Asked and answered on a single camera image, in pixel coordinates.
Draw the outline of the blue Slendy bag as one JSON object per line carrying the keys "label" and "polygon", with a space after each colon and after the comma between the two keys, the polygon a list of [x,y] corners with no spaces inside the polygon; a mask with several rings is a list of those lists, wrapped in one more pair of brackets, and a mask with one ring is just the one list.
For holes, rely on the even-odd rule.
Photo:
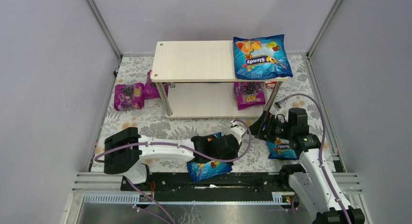
{"label": "blue Slendy bag", "polygon": [[269,150],[269,159],[278,160],[298,160],[295,151],[290,147],[290,143],[286,139],[277,138],[274,143],[266,142]]}
{"label": "blue Slendy bag", "polygon": [[284,34],[250,39],[234,37],[235,77],[239,80],[257,81],[292,78],[284,38]]}
{"label": "blue Slendy bag", "polygon": [[[202,140],[210,142],[221,137],[222,133],[218,132],[207,136],[195,136],[191,138],[191,141],[196,145],[201,143]],[[187,170],[193,182],[199,182],[232,171],[232,163],[224,163],[214,160],[208,162],[202,160],[202,163],[197,163],[197,158],[200,156],[198,154],[194,155],[195,158],[192,161],[187,162]]]}

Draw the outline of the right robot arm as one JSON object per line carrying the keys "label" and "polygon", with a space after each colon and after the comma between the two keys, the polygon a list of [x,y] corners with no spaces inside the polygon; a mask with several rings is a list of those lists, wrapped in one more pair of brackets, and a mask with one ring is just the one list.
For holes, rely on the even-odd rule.
{"label": "right robot arm", "polygon": [[251,134],[266,142],[287,140],[299,158],[298,164],[282,166],[278,182],[291,188],[309,212],[314,224],[363,224],[366,217],[354,208],[339,188],[321,155],[321,141],[309,132],[308,115],[302,108],[291,108],[281,120],[263,111],[251,125]]}

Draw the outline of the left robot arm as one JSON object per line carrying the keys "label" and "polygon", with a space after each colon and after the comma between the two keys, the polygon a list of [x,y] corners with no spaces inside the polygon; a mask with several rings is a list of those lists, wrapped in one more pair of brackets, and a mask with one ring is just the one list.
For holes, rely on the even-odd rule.
{"label": "left robot arm", "polygon": [[147,160],[175,160],[187,163],[193,181],[231,171],[233,159],[239,155],[245,128],[232,126],[226,135],[214,133],[184,140],[151,138],[129,127],[104,141],[103,171],[122,174],[134,184],[149,178]]}

